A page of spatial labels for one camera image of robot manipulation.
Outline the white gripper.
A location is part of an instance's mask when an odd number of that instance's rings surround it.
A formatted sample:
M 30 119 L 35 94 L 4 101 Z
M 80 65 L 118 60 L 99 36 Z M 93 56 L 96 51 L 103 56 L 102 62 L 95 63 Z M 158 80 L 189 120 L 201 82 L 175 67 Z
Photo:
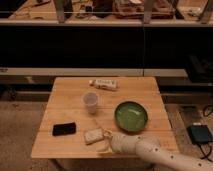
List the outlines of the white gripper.
M 113 135 L 112 131 L 104 130 L 105 138 L 111 139 L 110 145 L 97 150 L 97 153 L 102 156 L 112 156 L 115 153 L 119 154 L 135 154 L 136 143 L 141 140 L 140 136 L 130 136 L 121 133 Z

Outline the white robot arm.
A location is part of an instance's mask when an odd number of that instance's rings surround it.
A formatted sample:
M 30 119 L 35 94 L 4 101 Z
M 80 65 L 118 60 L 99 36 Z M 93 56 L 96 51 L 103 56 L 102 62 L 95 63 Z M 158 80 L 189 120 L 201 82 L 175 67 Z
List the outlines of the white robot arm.
M 143 161 L 165 165 L 175 171 L 213 171 L 213 163 L 163 149 L 157 138 L 142 135 L 126 135 L 104 131 L 109 148 L 115 154 L 137 156 Z

